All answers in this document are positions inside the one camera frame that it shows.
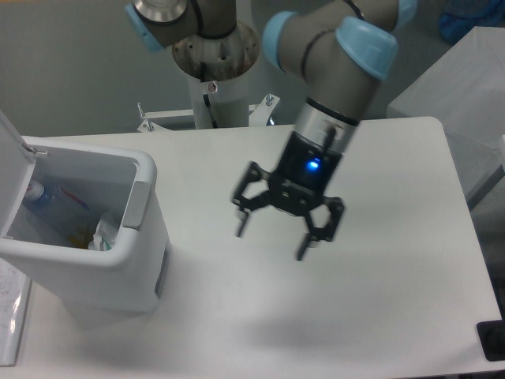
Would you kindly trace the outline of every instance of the table surface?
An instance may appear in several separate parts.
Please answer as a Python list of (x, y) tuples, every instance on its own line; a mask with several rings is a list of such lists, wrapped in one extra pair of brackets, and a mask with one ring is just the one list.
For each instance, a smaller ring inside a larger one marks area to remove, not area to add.
[(477, 336), (477, 322), (500, 315), (441, 125), (363, 122), (327, 188), (346, 203), (336, 239), (302, 263), (302, 219), (264, 209), (236, 238), (230, 203), (248, 161), (272, 169), (290, 131), (66, 137), (155, 159), (173, 243), (161, 302), (152, 314), (99, 310), (34, 285), (17, 366), (2, 377), (353, 379), (505, 368), (486, 361)]

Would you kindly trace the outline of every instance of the blue object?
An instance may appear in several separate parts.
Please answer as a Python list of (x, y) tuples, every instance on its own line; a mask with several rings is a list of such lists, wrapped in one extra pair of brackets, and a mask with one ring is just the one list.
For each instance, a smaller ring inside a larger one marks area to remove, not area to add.
[(417, 0), (400, 0), (398, 2), (398, 20), (395, 29), (407, 24), (417, 12)]
[(126, 14), (135, 30), (135, 33), (142, 39), (142, 42), (146, 48), (151, 52), (163, 50), (163, 46), (158, 42), (158, 40), (149, 32), (149, 29), (144, 25), (144, 22), (140, 19), (137, 12), (133, 8), (132, 4), (128, 4), (125, 7)]
[(307, 163), (307, 169), (309, 171), (315, 171), (319, 168), (319, 163), (320, 163), (320, 160), (315, 158), (314, 160), (311, 160)]
[(398, 52), (394, 36), (356, 17), (344, 18), (335, 36), (363, 70), (381, 81), (386, 79)]
[(263, 31), (263, 52), (265, 56), (270, 61), (272, 65), (275, 67), (282, 69), (279, 65), (279, 39), (284, 29), (284, 24), (288, 21), (292, 16), (296, 16), (298, 13), (284, 11), (277, 13), (273, 16), (269, 22), (267, 22), (267, 26)]
[(475, 26), (498, 26), (505, 0), (450, 0), (439, 18), (440, 35), (455, 44)]

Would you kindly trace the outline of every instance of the trash bin lid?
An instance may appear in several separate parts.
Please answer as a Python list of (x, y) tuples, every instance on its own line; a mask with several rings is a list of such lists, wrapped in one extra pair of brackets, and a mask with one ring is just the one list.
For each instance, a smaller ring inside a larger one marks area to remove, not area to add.
[(0, 238), (7, 236), (35, 168), (35, 153), (29, 149), (0, 111)]

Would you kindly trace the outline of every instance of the blue led light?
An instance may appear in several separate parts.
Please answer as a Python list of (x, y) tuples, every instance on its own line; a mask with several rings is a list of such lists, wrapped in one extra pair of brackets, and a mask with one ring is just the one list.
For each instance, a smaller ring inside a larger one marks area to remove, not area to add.
[(307, 169), (310, 171), (315, 171), (319, 168), (320, 160), (315, 158), (307, 163)]

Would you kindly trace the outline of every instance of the light blue joint cap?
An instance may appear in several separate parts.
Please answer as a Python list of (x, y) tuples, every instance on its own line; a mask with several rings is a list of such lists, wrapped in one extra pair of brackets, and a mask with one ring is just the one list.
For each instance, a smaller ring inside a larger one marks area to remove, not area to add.
[(394, 36), (356, 17), (344, 18), (335, 35), (363, 70), (381, 81), (386, 79), (398, 52)]
[(398, 20), (395, 30), (402, 25), (408, 24), (416, 15), (417, 0), (399, 0), (398, 1)]
[(132, 23), (135, 33), (142, 39), (142, 42), (150, 52), (156, 52), (163, 50), (163, 46), (158, 42), (158, 40), (149, 32), (149, 29), (144, 25), (144, 22), (140, 19), (137, 12), (133, 8), (132, 4), (128, 4), (125, 7), (126, 14), (130, 22)]
[(269, 20), (263, 31), (263, 52), (270, 63), (279, 69), (282, 69), (279, 65), (278, 55), (280, 36), (286, 21), (297, 14), (296, 12), (289, 11), (277, 13)]

